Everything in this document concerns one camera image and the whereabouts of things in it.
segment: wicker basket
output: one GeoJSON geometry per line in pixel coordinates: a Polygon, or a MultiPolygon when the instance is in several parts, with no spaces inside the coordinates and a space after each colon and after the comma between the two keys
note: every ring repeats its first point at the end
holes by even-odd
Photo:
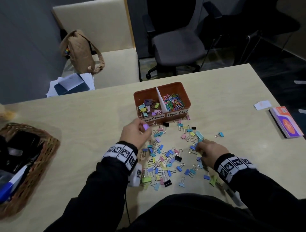
{"type": "Polygon", "coordinates": [[[49,135],[46,131],[37,129],[27,124],[9,123],[0,130],[0,135],[5,137],[6,141],[8,141],[19,130],[38,135],[40,137],[39,144],[43,143],[43,148],[37,160],[30,168],[24,182],[12,196],[11,201],[0,204],[0,219],[13,216],[23,209],[34,188],[38,184],[39,179],[43,175],[52,156],[56,153],[60,145],[60,141],[49,135]]]}

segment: quilted tan backpack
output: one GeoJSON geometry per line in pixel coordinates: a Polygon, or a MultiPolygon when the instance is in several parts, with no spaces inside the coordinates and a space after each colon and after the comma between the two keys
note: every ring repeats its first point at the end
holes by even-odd
{"type": "Polygon", "coordinates": [[[70,61],[77,73],[96,74],[105,67],[101,52],[92,44],[99,57],[99,65],[95,68],[95,61],[91,55],[90,40],[86,38],[81,30],[70,32],[60,44],[62,56],[69,55],[70,61]]]}

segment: divided organizer box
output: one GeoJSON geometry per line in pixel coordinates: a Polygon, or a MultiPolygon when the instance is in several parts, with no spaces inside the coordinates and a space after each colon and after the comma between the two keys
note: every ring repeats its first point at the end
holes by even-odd
{"type": "Polygon", "coordinates": [[[151,124],[167,122],[179,118],[184,118],[187,116],[188,110],[191,106],[189,97],[184,89],[184,86],[181,82],[174,82],[166,85],[157,86],[150,89],[145,89],[137,91],[134,93],[134,101],[137,111],[138,118],[144,120],[146,123],[151,124]],[[168,111],[162,99],[163,96],[167,94],[179,94],[182,99],[185,107],[176,111],[168,111]],[[146,118],[140,118],[141,113],[139,112],[138,106],[144,103],[145,99],[158,100],[162,109],[161,114],[156,116],[150,116],[146,118]]]}

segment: orange oval logo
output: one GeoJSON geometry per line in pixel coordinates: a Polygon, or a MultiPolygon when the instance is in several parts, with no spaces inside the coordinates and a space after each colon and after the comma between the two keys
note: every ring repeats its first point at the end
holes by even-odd
{"type": "Polygon", "coordinates": [[[291,134],[295,134],[295,129],[287,119],[283,119],[283,124],[287,131],[289,131],[291,134]]]}

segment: black sleeve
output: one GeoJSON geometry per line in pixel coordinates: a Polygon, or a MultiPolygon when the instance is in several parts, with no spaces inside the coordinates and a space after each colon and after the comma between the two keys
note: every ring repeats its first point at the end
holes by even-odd
{"type": "MultiPolygon", "coordinates": [[[[221,163],[230,157],[234,155],[224,154],[219,157],[214,169],[218,171],[221,163]]],[[[293,231],[294,228],[301,228],[306,212],[300,201],[257,169],[239,170],[230,182],[224,175],[219,173],[219,176],[232,190],[239,192],[242,202],[256,219],[283,230],[293,231]]]]}
{"type": "MultiPolygon", "coordinates": [[[[135,154],[137,148],[124,141],[135,154]]],[[[117,158],[97,163],[77,198],[71,199],[63,215],[45,231],[115,231],[123,214],[129,170],[117,158]]]]}

